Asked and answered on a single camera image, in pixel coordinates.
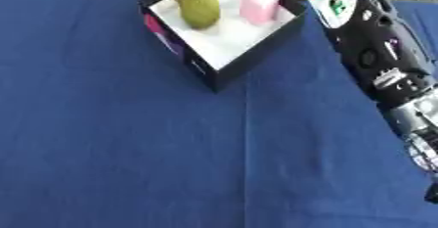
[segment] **pink sticker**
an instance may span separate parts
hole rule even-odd
[[[152,17],[149,14],[145,15],[145,25],[152,31],[155,33],[164,33],[164,30],[161,28],[161,26],[158,24],[158,22],[156,21],[156,19],[154,17]]]

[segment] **black robot arm segment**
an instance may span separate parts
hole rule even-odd
[[[435,60],[389,0],[308,0],[355,82],[432,178],[438,204],[438,84]]]

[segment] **blue fabric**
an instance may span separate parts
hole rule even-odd
[[[137,0],[0,0],[0,227],[436,227],[308,12],[218,95]],[[397,4],[437,53],[437,7]]]

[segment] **pink cube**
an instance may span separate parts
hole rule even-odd
[[[279,0],[241,0],[241,16],[260,25],[275,18]]]

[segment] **pear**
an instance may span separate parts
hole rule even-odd
[[[175,0],[180,6],[181,17],[193,29],[207,29],[215,25],[221,10],[218,0]]]

